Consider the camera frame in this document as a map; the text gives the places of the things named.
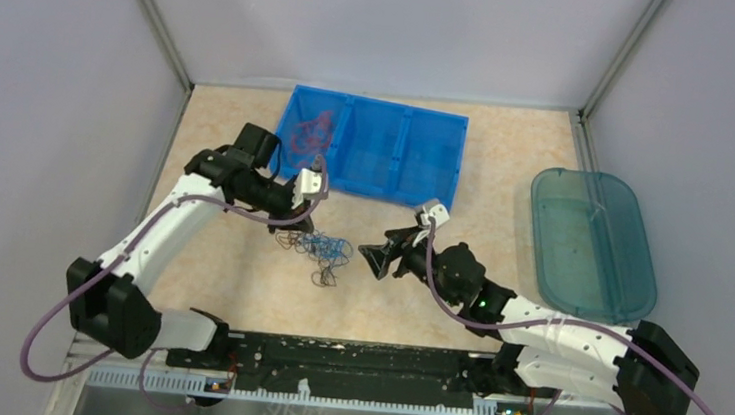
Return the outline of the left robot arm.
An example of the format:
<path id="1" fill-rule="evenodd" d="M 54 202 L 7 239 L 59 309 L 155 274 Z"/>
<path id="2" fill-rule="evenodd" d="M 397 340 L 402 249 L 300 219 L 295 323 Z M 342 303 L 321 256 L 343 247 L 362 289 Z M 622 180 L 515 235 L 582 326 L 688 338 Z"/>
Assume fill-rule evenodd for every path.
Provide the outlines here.
<path id="1" fill-rule="evenodd" d="M 125 358 L 151 349 L 191 352 L 206 368 L 223 365 L 228 325 L 201 310 L 157 310 L 148 296 L 172 260 L 220 214 L 262 223 L 271 232 L 311 232 L 311 214 L 327 194 L 323 154 L 279 184 L 261 169 L 279 137 L 248 123 L 236 141 L 198 152 L 168 196 L 117 245 L 95 260 L 77 258 L 67 274 L 72 327 Z"/>

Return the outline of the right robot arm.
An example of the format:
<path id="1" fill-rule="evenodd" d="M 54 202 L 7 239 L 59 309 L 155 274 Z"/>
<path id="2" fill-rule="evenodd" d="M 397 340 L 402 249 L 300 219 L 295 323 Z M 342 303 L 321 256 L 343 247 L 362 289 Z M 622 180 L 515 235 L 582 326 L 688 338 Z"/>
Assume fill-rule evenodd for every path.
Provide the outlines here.
<path id="1" fill-rule="evenodd" d="M 687 415 L 699 370 L 660 325 L 615 326 L 550 311 L 487 278 L 465 242 L 436 252 L 420 228 L 385 235 L 385 243 L 358 248 L 376 279 L 416 277 L 470 332 L 513 349 L 493 364 L 500 390 L 565 389 L 626 415 Z"/>

